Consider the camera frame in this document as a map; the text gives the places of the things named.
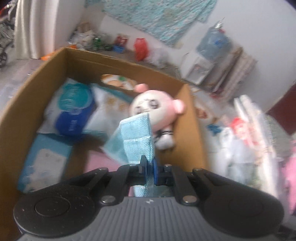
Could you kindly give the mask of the red plastic bag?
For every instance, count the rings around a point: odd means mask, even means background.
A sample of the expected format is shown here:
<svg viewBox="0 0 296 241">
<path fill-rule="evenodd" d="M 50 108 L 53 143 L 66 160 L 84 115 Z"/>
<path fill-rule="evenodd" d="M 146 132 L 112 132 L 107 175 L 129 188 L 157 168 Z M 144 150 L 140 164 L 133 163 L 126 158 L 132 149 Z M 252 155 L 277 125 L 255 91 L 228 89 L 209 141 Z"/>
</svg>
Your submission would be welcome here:
<svg viewBox="0 0 296 241">
<path fill-rule="evenodd" d="M 142 61 L 148 56 L 149 48 L 145 38 L 136 38 L 133 46 L 137 61 Z"/>
</svg>

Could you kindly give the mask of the light blue towel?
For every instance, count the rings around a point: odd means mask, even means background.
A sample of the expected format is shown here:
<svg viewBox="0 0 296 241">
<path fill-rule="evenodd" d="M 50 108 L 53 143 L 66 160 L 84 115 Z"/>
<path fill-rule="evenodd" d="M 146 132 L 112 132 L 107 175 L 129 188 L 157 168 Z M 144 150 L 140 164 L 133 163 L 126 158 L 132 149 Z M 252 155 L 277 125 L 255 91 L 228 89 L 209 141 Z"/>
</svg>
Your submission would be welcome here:
<svg viewBox="0 0 296 241">
<path fill-rule="evenodd" d="M 102 147 L 110 158 L 121 164 L 139 164 L 141 157 L 147 159 L 147 182 L 136 185 L 136 197 L 154 195 L 153 160 L 154 140 L 148 113 L 140 113 L 120 121 L 119 126 Z"/>
</svg>

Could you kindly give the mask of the teal patterned wall cloth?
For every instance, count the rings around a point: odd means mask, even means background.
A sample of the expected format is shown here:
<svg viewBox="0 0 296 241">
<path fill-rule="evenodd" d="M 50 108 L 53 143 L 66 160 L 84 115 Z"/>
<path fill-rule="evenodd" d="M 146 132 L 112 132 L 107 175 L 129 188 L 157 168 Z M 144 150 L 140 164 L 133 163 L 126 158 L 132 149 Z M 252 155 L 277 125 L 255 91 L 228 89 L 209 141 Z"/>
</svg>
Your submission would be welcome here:
<svg viewBox="0 0 296 241">
<path fill-rule="evenodd" d="M 205 23 L 217 1 L 86 1 L 83 19 L 95 29 L 129 37 L 150 35 L 168 47 L 195 22 Z"/>
</svg>

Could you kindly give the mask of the white water dispenser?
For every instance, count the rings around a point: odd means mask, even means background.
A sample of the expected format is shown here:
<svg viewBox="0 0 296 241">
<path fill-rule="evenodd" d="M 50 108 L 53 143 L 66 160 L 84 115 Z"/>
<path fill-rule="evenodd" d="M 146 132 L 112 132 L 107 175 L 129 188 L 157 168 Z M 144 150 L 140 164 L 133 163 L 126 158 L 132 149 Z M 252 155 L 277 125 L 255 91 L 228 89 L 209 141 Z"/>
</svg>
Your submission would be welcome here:
<svg viewBox="0 0 296 241">
<path fill-rule="evenodd" d="M 182 79 L 194 85 L 200 85 L 213 69 L 214 63 L 204 58 L 197 52 L 185 54 L 179 71 Z"/>
</svg>

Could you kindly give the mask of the red white tissue package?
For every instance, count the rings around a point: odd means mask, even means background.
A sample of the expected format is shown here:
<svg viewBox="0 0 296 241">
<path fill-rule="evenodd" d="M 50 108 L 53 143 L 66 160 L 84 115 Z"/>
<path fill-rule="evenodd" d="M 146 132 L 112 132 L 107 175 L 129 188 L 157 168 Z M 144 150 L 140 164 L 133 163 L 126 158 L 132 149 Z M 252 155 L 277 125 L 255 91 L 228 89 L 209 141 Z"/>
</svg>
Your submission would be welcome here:
<svg viewBox="0 0 296 241">
<path fill-rule="evenodd" d="M 236 117 L 230 123 L 230 128 L 232 128 L 234 135 L 242 140 L 250 148 L 254 148 L 253 137 L 251 134 L 250 124 L 243 119 Z"/>
</svg>

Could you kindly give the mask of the red can box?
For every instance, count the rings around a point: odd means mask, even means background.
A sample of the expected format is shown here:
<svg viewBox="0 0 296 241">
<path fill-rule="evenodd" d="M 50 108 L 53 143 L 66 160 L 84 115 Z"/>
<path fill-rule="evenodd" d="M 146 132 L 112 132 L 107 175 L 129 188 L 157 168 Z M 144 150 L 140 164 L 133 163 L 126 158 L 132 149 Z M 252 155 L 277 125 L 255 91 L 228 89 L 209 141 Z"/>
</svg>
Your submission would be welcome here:
<svg viewBox="0 0 296 241">
<path fill-rule="evenodd" d="M 129 37 L 127 35 L 118 34 L 114 41 L 114 45 L 119 47 L 125 47 L 128 42 Z"/>
</svg>

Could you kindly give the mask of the white curtain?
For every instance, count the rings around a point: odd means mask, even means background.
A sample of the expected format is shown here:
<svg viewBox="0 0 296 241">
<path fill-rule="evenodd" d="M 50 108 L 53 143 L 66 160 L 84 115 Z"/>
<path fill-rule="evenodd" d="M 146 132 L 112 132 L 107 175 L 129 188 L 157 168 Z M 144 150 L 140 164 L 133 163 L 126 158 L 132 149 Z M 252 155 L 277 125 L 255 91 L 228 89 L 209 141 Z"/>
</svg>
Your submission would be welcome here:
<svg viewBox="0 0 296 241">
<path fill-rule="evenodd" d="M 80 23 L 85 1 L 18 1 L 15 20 L 17 59 L 39 59 L 67 44 Z"/>
</svg>

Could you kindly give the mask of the pink white plush doll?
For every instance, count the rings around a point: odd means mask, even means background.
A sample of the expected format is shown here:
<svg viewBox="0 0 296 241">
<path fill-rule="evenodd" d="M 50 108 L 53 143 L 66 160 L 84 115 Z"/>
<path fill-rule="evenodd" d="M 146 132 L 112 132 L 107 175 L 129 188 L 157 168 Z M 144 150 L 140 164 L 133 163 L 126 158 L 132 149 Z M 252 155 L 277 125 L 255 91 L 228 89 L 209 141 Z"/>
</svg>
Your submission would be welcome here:
<svg viewBox="0 0 296 241">
<path fill-rule="evenodd" d="M 138 93 L 129 107 L 131 116 L 147 113 L 151 123 L 156 149 L 164 151 L 175 146 L 173 123 L 185 113 L 186 105 L 180 99 L 172 98 L 160 90 L 150 90 L 146 84 L 134 87 Z"/>
</svg>

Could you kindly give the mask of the white teal wet wipes pack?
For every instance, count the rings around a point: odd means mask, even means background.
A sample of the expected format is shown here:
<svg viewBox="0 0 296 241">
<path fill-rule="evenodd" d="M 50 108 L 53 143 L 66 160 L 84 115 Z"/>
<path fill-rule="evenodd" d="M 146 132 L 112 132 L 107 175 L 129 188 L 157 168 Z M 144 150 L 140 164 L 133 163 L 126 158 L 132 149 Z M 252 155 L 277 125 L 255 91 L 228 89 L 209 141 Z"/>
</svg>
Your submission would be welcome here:
<svg viewBox="0 0 296 241">
<path fill-rule="evenodd" d="M 38 133 L 79 137 L 95 108 L 90 86 L 67 78 L 47 105 Z"/>
</svg>

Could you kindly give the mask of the clear plastic bag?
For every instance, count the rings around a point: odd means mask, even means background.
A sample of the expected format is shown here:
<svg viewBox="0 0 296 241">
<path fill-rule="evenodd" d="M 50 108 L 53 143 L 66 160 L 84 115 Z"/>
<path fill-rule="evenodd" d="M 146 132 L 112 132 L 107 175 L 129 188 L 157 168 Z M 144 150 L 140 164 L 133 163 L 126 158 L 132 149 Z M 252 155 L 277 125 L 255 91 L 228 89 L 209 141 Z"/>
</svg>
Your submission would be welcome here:
<svg viewBox="0 0 296 241">
<path fill-rule="evenodd" d="M 156 48 L 156 49 L 152 49 L 149 52 L 149 55 L 146 58 L 146 61 L 149 64 L 156 66 L 159 69 L 164 69 L 168 65 L 168 59 L 169 59 L 169 55 L 165 49 Z"/>
</svg>

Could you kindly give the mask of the blue small container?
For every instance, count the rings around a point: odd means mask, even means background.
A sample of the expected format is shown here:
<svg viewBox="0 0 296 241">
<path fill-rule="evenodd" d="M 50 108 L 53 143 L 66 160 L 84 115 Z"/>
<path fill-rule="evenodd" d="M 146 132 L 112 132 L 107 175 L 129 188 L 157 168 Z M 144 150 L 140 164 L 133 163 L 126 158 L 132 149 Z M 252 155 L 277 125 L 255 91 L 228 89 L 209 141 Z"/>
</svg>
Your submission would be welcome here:
<svg viewBox="0 0 296 241">
<path fill-rule="evenodd" d="M 121 46 L 114 45 L 113 46 L 113 51 L 116 52 L 116 53 L 122 54 L 122 53 L 125 52 L 125 48 L 121 47 Z"/>
</svg>

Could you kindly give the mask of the grey baby stroller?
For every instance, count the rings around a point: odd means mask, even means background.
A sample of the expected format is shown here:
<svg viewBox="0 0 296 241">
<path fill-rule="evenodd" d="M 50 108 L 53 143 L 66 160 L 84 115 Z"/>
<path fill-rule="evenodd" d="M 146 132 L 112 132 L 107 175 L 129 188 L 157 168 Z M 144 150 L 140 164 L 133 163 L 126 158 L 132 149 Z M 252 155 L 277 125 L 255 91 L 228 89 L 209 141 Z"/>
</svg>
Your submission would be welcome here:
<svg viewBox="0 0 296 241">
<path fill-rule="evenodd" d="M 18 1 L 3 1 L 1 8 L 1 68 L 8 61 L 7 49 L 14 47 L 16 7 Z"/>
</svg>

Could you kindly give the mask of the patterned folded mat boards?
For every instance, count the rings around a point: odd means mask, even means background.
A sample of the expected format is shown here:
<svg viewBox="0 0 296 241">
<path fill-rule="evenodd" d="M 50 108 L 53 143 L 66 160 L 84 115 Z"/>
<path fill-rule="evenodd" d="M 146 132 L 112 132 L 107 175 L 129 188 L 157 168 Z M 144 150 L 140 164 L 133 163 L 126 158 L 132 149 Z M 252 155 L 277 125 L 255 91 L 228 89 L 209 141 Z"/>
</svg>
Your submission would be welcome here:
<svg viewBox="0 0 296 241">
<path fill-rule="evenodd" d="M 205 78 L 202 86 L 221 102 L 231 100 L 239 85 L 252 72 L 257 60 L 235 44 Z"/>
</svg>

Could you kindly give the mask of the light blue tissue pack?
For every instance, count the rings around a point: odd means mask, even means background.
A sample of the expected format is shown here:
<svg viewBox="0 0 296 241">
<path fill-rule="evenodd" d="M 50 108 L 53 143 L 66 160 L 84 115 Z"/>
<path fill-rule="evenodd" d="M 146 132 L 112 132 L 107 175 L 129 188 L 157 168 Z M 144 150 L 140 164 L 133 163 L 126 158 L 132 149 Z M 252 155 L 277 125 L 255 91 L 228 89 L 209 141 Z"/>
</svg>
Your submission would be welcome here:
<svg viewBox="0 0 296 241">
<path fill-rule="evenodd" d="M 34 192 L 61 181 L 73 142 L 55 134 L 38 133 L 25 159 L 17 189 Z"/>
</svg>

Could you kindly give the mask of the orange red snack bag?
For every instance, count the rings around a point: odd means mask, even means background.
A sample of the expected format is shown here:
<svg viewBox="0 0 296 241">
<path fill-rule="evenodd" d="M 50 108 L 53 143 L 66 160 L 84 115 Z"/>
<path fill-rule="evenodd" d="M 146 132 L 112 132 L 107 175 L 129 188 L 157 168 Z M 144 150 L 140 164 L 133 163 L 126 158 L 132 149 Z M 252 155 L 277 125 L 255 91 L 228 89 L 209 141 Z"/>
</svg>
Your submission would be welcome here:
<svg viewBox="0 0 296 241">
<path fill-rule="evenodd" d="M 54 54 L 55 54 L 56 52 L 54 51 L 54 52 L 52 52 L 52 53 L 49 53 L 49 54 L 46 54 L 46 55 L 44 55 L 44 56 L 42 56 L 40 59 L 42 60 L 42 61 L 48 61 Z"/>
</svg>

